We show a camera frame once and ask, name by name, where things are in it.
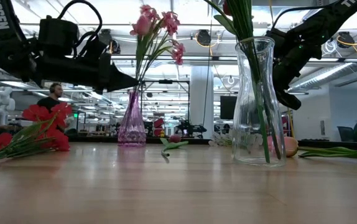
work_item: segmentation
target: pink vase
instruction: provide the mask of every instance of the pink vase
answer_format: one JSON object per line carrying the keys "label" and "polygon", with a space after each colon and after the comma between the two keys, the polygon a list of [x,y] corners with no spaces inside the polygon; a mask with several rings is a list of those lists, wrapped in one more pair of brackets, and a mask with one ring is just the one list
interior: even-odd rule
{"label": "pink vase", "polygon": [[146,132],[139,107],[138,91],[132,92],[129,95],[129,105],[119,128],[118,145],[123,147],[146,145]]}

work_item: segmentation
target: table surface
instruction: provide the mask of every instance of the table surface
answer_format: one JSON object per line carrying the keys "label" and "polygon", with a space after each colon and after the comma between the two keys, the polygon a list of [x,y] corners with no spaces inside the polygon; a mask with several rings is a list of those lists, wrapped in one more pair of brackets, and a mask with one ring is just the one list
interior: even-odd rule
{"label": "table surface", "polygon": [[0,161],[0,223],[356,223],[357,160],[231,161],[231,149],[72,143]]}

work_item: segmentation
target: vase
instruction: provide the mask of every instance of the vase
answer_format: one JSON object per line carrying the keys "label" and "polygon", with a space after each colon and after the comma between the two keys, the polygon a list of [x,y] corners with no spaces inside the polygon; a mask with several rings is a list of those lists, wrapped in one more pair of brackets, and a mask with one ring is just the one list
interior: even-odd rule
{"label": "vase", "polygon": [[139,92],[129,94],[129,104],[118,134],[118,146],[141,147],[146,145],[144,122],[139,107]]}
{"label": "vase", "polygon": [[239,91],[234,112],[233,159],[259,166],[285,164],[284,131],[272,84],[274,40],[252,37],[236,47]]}

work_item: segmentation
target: screen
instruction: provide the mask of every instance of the screen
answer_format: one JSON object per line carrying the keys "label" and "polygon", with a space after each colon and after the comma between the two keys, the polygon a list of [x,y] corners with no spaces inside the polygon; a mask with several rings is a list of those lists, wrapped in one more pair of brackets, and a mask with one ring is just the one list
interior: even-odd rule
{"label": "screen", "polygon": [[234,119],[236,96],[220,97],[220,118]]}

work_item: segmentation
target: ceiling duct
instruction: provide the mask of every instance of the ceiling duct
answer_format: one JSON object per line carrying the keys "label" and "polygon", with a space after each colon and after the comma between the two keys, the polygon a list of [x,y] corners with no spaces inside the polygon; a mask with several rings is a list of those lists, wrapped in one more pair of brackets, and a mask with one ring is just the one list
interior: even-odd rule
{"label": "ceiling duct", "polygon": [[[350,55],[349,58],[357,58],[357,53]],[[332,68],[322,68],[291,84],[288,91],[307,91],[355,72],[357,72],[357,63],[354,62],[344,63]]]}

